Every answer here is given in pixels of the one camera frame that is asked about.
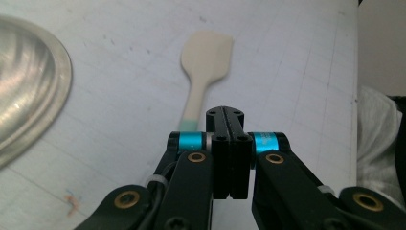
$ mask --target silver bowl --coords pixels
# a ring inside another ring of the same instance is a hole
[[[33,23],[0,16],[0,167],[53,122],[71,81],[69,56],[52,34]]]

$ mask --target white surface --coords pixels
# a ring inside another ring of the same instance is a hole
[[[356,1],[3,0],[0,13],[56,35],[74,66],[56,122],[0,172],[1,229],[72,229],[113,189],[144,184],[188,95],[183,44],[203,29],[235,39],[203,111],[238,108],[246,131],[284,132],[336,193],[355,183]],[[255,228],[250,198],[214,203],[213,229]]]

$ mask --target screw hole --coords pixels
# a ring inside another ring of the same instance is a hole
[[[117,208],[127,209],[137,204],[139,200],[140,194],[136,191],[125,191],[116,196],[114,205]]]
[[[277,154],[267,154],[265,158],[267,161],[269,161],[273,164],[281,164],[284,161],[283,157],[281,157]]]
[[[372,195],[356,193],[352,197],[359,206],[365,209],[374,212],[380,212],[383,210],[383,203]]]
[[[188,159],[193,163],[199,163],[206,160],[206,156],[200,152],[194,152],[188,155]]]
[[[182,217],[169,218],[165,223],[165,230],[189,230],[191,229],[191,224]]]

